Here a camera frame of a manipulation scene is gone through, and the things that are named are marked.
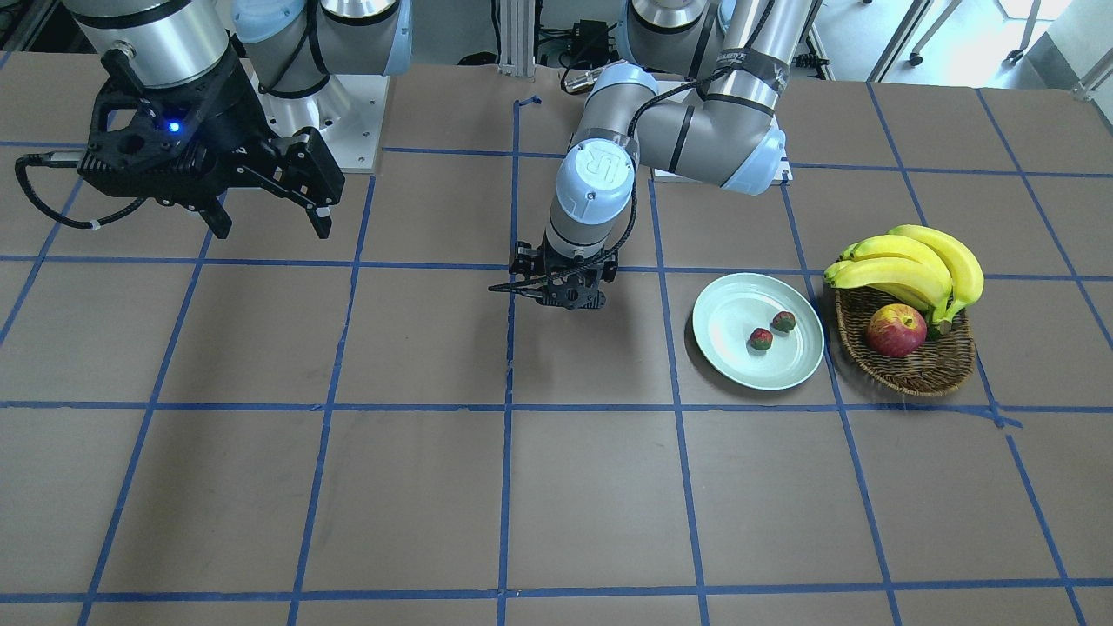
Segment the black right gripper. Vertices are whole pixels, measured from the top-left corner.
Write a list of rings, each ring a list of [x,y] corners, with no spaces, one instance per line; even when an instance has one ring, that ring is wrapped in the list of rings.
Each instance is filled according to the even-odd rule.
[[[78,174],[96,190],[196,206],[211,236],[227,239],[233,219],[224,190],[256,187],[297,203],[321,239],[346,177],[322,133],[270,130],[233,46],[190,82],[142,86],[119,49],[104,53],[109,78],[96,96]]]

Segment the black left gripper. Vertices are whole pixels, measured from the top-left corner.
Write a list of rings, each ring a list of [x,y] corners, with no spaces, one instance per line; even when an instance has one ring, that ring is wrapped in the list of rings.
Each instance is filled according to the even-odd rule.
[[[617,253],[597,254],[589,260],[582,255],[568,258],[546,242],[540,247],[518,242],[509,273],[521,280],[491,285],[487,290],[528,297],[551,309],[603,309],[607,297],[601,284],[615,281]]]

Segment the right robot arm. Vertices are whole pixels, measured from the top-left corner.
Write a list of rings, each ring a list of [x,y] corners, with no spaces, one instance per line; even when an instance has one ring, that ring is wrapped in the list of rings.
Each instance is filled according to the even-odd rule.
[[[297,203],[318,237],[345,184],[334,148],[361,137],[342,77],[390,77],[412,60],[410,1],[68,1],[108,74],[83,154],[101,194],[183,206],[215,237],[220,203],[260,189]]]

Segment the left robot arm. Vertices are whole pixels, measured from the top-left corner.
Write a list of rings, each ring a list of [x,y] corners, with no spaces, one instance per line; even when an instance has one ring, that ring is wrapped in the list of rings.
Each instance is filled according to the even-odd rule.
[[[587,96],[539,245],[518,243],[493,290],[553,309],[601,309],[637,217],[641,165],[758,195],[786,136],[776,102],[817,1],[626,1],[621,60]]]

